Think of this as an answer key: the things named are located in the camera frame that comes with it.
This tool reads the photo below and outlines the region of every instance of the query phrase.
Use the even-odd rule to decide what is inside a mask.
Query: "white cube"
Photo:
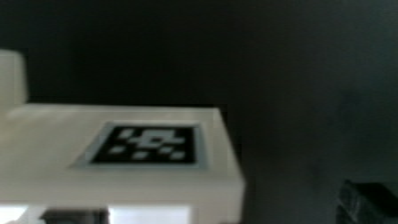
[[[51,208],[109,208],[115,220],[127,211],[148,223],[152,214],[187,224],[241,222],[244,178],[219,109],[8,105],[0,205],[29,206],[20,223]]]

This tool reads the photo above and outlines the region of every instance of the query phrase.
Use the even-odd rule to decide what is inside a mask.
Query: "white surface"
[[[0,50],[0,116],[27,101],[26,63],[22,55]]]
[[[0,77],[12,74],[8,71],[15,70],[0,70]],[[22,87],[22,78],[20,81],[13,85]],[[3,93],[15,90],[19,88],[0,89]],[[24,96],[22,89],[15,95]],[[13,99],[19,100],[10,98],[6,102],[24,102],[24,97]],[[19,201],[65,207],[187,204],[195,224],[241,221],[244,179],[218,109],[15,105],[4,110],[4,117],[0,113],[0,203]],[[207,169],[74,167],[107,122],[200,125]]]
[[[20,219],[27,208],[27,205],[0,205],[0,224],[8,224]]]
[[[111,224],[191,224],[187,206],[111,206]]]

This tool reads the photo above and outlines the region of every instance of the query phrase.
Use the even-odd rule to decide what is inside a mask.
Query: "white box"
[[[24,104],[24,68],[17,65],[24,65],[22,56],[3,51],[0,78],[19,83],[0,84],[0,205],[29,205],[20,222],[36,222],[52,207],[177,206],[189,209],[195,224],[239,223],[246,184],[219,109]],[[91,165],[115,124],[168,130],[196,127],[195,162]]]

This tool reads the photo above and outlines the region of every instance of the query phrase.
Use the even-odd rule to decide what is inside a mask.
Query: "black object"
[[[195,164],[195,127],[116,126],[93,164]]]
[[[109,210],[51,209],[42,219],[47,224],[109,224]]]
[[[356,224],[398,223],[398,198],[383,183],[346,181],[340,206]],[[346,223],[338,211],[338,223]]]

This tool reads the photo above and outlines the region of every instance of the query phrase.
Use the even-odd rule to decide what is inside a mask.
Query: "black wall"
[[[394,180],[398,2],[0,2],[33,102],[218,106],[246,223],[333,223],[346,178]]]

